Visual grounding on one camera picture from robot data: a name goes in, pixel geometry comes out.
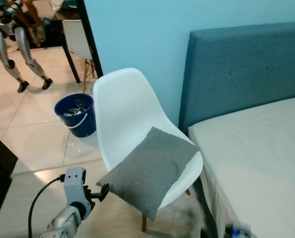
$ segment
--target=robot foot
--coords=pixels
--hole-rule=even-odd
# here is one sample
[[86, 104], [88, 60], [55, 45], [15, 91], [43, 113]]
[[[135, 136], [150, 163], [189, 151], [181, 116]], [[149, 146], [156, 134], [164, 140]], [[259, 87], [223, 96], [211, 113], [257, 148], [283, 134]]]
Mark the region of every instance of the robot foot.
[[24, 92], [28, 85], [29, 85], [29, 83], [27, 81], [20, 83], [17, 92], [18, 93]]
[[52, 84], [52, 80], [49, 78], [48, 80], [44, 81], [44, 85], [42, 87], [43, 90], [46, 90], [49, 88], [49, 86]]

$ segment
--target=black door frame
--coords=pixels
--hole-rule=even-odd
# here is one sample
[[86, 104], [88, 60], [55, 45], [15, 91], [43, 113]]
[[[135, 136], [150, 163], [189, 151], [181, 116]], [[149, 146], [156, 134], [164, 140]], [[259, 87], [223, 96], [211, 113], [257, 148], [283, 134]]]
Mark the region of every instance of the black door frame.
[[76, 0], [76, 3], [77, 3], [77, 7], [79, 9], [80, 18], [81, 18], [84, 32], [86, 34], [86, 38], [87, 38], [88, 45], [90, 48], [93, 64], [96, 69], [98, 78], [100, 78], [103, 76], [103, 72], [102, 72], [102, 68], [101, 68], [101, 63], [100, 63], [97, 47], [96, 47], [93, 33], [91, 30], [88, 14], [86, 11], [86, 7], [84, 5], [84, 0]]

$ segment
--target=wooden chair leg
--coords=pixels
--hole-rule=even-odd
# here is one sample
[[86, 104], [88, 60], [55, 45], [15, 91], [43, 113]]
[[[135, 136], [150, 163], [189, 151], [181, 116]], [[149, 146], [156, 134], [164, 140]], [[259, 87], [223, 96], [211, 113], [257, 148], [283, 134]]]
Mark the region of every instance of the wooden chair leg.
[[91, 74], [92, 74], [92, 78], [94, 78], [94, 64], [93, 64], [93, 60], [90, 60], [90, 65], [91, 65]]
[[84, 61], [84, 71], [83, 71], [83, 93], [86, 92], [86, 78], [87, 78], [87, 73], [88, 73], [89, 65], [87, 60], [85, 59]]
[[186, 190], [186, 191], [185, 191], [185, 193], [186, 193], [188, 196], [190, 196], [190, 195], [191, 195], [191, 193], [190, 193], [190, 191], [189, 191], [189, 190]]
[[142, 232], [147, 230], [147, 217], [142, 214]]

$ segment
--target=bucket handle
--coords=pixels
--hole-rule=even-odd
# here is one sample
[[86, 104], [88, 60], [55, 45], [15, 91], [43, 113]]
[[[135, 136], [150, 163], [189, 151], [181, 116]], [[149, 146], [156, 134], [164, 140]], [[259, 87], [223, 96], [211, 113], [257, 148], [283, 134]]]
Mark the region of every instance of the bucket handle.
[[68, 129], [74, 129], [74, 128], [80, 126], [81, 123], [83, 123], [83, 121], [86, 119], [87, 115], [88, 115], [88, 113], [86, 113], [86, 114], [84, 115], [83, 119], [82, 119], [77, 125], [74, 125], [74, 126], [67, 126], [67, 125], [63, 122], [63, 119], [62, 119], [62, 118], [60, 118], [60, 120], [62, 121], [62, 123], [63, 123], [65, 126], [68, 127]]

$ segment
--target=chair backrest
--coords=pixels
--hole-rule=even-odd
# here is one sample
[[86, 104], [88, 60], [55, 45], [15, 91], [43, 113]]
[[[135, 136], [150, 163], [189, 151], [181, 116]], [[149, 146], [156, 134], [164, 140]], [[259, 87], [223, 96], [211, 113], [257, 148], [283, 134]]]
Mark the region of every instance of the chair backrest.
[[98, 142], [108, 170], [118, 165], [152, 126], [188, 140], [165, 115], [152, 87], [137, 69], [99, 78], [94, 87]]
[[63, 20], [63, 28], [69, 51], [87, 60], [92, 59], [81, 20]]

